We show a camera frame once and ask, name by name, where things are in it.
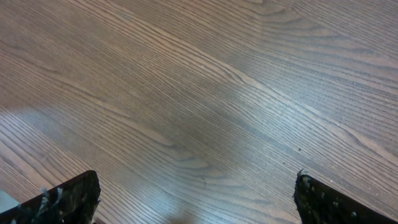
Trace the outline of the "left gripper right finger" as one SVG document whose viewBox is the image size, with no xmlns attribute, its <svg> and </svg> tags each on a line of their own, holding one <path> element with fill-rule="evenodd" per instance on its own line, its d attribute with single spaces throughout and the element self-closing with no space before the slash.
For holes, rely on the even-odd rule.
<svg viewBox="0 0 398 224">
<path fill-rule="evenodd" d="M 297 173 L 294 202 L 303 224 L 397 224 L 304 170 Z"/>
</svg>

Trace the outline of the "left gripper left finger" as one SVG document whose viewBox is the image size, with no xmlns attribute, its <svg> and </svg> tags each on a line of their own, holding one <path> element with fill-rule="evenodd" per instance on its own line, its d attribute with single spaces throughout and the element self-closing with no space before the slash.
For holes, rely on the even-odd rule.
<svg viewBox="0 0 398 224">
<path fill-rule="evenodd" d="M 1 213 L 1 224 L 91 224 L 100 202 L 96 171 L 88 170 Z"/>
</svg>

